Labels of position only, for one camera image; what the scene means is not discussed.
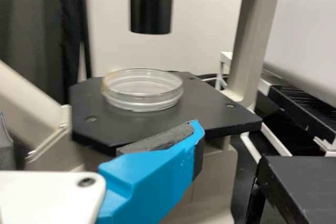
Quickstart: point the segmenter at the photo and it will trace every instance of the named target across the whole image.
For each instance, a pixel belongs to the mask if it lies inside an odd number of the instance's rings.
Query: clear petri dish
[[[110,104],[125,110],[164,110],[182,96],[183,80],[156,69],[124,69],[102,79],[102,94]]]

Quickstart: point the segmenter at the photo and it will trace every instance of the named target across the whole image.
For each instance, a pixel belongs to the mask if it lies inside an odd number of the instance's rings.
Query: black stage plate
[[[101,78],[71,87],[72,138],[114,156],[116,148],[198,119],[206,139],[256,131],[261,118],[222,95],[189,72],[180,101],[166,110],[132,112],[109,105],[101,95]]]

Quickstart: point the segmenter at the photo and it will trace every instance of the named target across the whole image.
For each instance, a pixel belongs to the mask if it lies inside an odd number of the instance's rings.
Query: white plastic part
[[[228,78],[222,91],[243,106],[256,98],[257,86],[277,0],[242,0]]]
[[[0,80],[0,110],[9,131],[30,146],[38,146],[62,123],[60,104],[2,61]]]
[[[240,139],[242,140],[245,147],[250,152],[251,156],[253,157],[254,161],[258,164],[259,160],[261,159],[261,154],[258,152],[254,144],[252,143],[251,139],[249,138],[249,133],[243,133],[240,135]]]
[[[95,181],[80,187],[84,178]],[[93,224],[105,188],[97,173],[0,172],[0,223]]]

